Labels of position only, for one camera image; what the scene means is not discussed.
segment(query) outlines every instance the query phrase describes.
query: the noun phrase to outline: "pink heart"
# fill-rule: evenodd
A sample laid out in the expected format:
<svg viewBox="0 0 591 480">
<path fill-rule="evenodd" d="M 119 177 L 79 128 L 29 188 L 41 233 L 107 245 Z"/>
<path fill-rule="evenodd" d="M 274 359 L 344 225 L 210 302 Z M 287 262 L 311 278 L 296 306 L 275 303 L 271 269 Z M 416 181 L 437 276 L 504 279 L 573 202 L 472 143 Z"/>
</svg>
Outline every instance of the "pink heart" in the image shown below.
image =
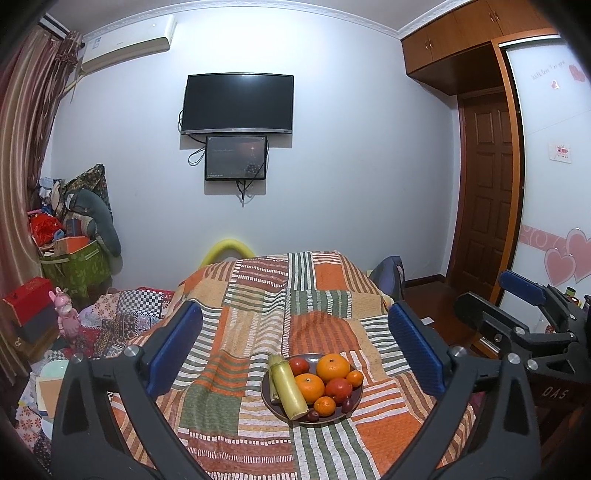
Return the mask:
<svg viewBox="0 0 591 480">
<path fill-rule="evenodd" d="M 551 285 L 560 285 L 573 276 L 576 263 L 572 255 L 560 255 L 557 248 L 551 248 L 544 256 L 546 273 Z"/>
<path fill-rule="evenodd" d="M 586 80 L 585 74 L 581 72 L 576 65 L 569 65 L 570 74 L 577 82 L 584 82 Z"/>
<path fill-rule="evenodd" d="M 591 239 L 582 230 L 573 228 L 566 237 L 566 252 L 574 257 L 574 281 L 579 283 L 591 275 Z"/>
</svg>

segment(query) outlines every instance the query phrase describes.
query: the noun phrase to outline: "wooden door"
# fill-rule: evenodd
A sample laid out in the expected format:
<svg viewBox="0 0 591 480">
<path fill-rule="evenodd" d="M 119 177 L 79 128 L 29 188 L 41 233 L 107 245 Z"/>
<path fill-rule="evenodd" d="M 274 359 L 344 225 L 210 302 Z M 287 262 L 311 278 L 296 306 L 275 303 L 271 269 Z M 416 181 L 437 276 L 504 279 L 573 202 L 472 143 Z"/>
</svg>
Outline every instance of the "wooden door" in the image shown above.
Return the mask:
<svg viewBox="0 0 591 480">
<path fill-rule="evenodd" d="M 513 155 L 504 93 L 463 101 L 463 207 L 450 284 L 458 294 L 490 298 L 509 227 Z"/>
<path fill-rule="evenodd" d="M 551 26 L 528 0 L 488 0 L 488 4 L 503 35 Z"/>
<path fill-rule="evenodd" d="M 402 41 L 407 73 L 414 72 L 433 61 L 427 31 L 422 28 Z"/>
<path fill-rule="evenodd" d="M 425 27 L 425 31 L 429 38 L 433 61 L 468 48 L 468 42 L 464 40 L 456 17 L 453 15 L 444 15 L 435 20 Z"/>
<path fill-rule="evenodd" d="M 502 37 L 503 33 L 496 22 L 486 0 L 476 0 L 453 12 L 462 36 L 468 47 L 474 47 L 490 41 L 491 38 Z"/>
</svg>

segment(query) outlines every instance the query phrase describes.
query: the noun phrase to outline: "metal screw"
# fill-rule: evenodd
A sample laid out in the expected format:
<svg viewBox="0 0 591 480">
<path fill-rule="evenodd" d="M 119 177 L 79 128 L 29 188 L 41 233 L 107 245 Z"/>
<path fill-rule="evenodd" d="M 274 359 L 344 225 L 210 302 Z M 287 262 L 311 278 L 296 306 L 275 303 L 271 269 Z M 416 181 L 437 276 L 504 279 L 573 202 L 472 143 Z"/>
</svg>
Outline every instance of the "metal screw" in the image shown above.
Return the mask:
<svg viewBox="0 0 591 480">
<path fill-rule="evenodd" d="M 82 360 L 84 360 L 84 354 L 81 352 L 75 353 L 74 355 L 72 355 L 72 358 L 70 358 L 70 362 L 74 364 L 79 364 L 80 362 L 82 362 Z"/>
<path fill-rule="evenodd" d="M 450 349 L 450 351 L 452 352 L 452 355 L 455 357 L 466 356 L 468 354 L 467 350 L 460 345 L 453 346 Z"/>
<path fill-rule="evenodd" d="M 507 360 L 509 360 L 509 363 L 513 365 L 519 365 L 521 363 L 521 358 L 519 358 L 519 355 L 513 352 L 507 355 Z"/>
<path fill-rule="evenodd" d="M 129 345 L 123 350 L 125 356 L 136 356 L 139 353 L 139 347 L 137 345 Z"/>
</svg>

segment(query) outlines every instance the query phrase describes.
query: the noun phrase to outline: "curtain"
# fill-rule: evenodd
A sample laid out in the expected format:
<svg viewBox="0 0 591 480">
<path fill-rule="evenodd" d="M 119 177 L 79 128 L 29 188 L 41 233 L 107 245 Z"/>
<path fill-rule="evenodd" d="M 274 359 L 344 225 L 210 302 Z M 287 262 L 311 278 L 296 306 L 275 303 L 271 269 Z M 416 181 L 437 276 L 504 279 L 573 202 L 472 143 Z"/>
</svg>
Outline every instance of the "curtain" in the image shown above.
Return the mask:
<svg viewBox="0 0 591 480">
<path fill-rule="evenodd" d="M 27 211 L 47 149 L 60 94 L 77 63 L 82 38 L 57 40 L 35 28 L 0 72 L 0 299 L 41 275 Z M 0 317 L 0 364 L 8 378 L 22 372 L 7 345 L 11 328 Z"/>
</svg>

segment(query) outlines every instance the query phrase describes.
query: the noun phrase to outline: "striped blanket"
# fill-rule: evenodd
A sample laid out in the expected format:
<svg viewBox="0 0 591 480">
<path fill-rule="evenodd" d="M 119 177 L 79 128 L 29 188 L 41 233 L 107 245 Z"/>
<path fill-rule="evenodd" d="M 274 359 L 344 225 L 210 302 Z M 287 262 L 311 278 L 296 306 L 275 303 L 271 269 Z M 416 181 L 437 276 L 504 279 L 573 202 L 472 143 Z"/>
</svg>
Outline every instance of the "striped blanket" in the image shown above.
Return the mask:
<svg viewBox="0 0 591 480">
<path fill-rule="evenodd" d="M 157 404 L 212 478 L 379 478 L 434 406 L 388 330 L 391 299 L 338 252 L 202 268 L 180 285 L 167 319 L 187 299 L 202 305 L 203 330 Z M 309 352 L 340 352 L 364 373 L 363 398 L 350 418 L 292 426 L 265 407 L 260 388 L 269 355 Z M 132 454 L 150 465 L 117 395 L 112 405 Z M 457 458 L 473 421 L 468 407 L 442 465 Z"/>
</svg>

